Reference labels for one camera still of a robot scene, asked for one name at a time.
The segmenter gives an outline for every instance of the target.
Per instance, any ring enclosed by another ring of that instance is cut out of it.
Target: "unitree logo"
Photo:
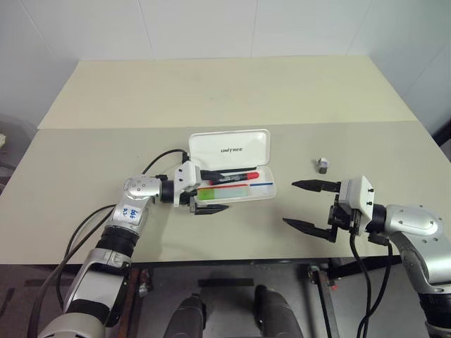
[[[234,153],[236,151],[242,151],[242,148],[227,148],[221,149],[221,153]]]

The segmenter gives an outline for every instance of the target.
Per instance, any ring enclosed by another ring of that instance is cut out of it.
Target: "label sticker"
[[[141,218],[141,209],[127,204],[122,207],[121,220],[137,225]]]

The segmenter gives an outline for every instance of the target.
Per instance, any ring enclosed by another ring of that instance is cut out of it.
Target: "white wall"
[[[76,60],[365,54],[451,118],[449,0],[0,0],[0,122],[33,129]]]

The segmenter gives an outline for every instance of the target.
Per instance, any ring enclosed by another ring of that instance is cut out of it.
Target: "red pen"
[[[247,174],[236,174],[236,175],[231,175],[231,176],[224,176],[223,178],[220,178],[219,180],[210,181],[210,185],[253,180],[255,178],[259,178],[259,176],[260,176],[260,174],[257,171],[254,171],[252,173],[247,173]]]

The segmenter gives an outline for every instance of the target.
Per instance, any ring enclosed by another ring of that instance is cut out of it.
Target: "beige tabletop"
[[[80,61],[39,128],[416,120],[366,56]]]
[[[331,244],[292,229],[282,217],[326,226],[331,193],[302,191],[302,179],[343,180],[366,175],[379,204],[423,204],[451,224],[451,165],[418,122],[261,125],[271,133],[274,199],[231,204],[216,215],[192,215],[186,207],[155,205],[134,261],[197,261],[351,256],[349,235]],[[187,148],[195,132],[232,127],[40,130],[0,196],[0,263],[57,263],[78,223],[94,209],[113,204],[127,177],[159,153]],[[326,175],[312,160],[330,160]],[[179,155],[155,165],[168,173]],[[450,227],[446,229],[450,236]],[[80,250],[81,263],[100,232]],[[364,255],[385,248],[357,240]]]

